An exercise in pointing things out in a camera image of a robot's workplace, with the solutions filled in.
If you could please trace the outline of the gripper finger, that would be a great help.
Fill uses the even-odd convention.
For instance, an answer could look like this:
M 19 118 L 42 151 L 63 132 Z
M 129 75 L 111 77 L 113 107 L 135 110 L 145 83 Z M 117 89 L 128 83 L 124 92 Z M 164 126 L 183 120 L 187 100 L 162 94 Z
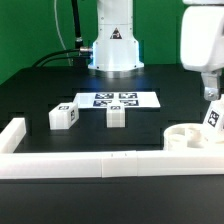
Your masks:
M 207 101 L 219 100 L 221 97 L 220 92 L 220 77 L 221 70 L 202 72 L 201 77 L 204 84 L 204 98 Z

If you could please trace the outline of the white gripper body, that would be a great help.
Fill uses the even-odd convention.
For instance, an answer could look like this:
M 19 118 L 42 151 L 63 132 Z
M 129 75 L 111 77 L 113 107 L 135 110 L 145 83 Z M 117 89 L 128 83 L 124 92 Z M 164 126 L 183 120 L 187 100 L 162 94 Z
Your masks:
M 183 67 L 198 72 L 224 68 L 224 6 L 190 6 L 181 28 Z

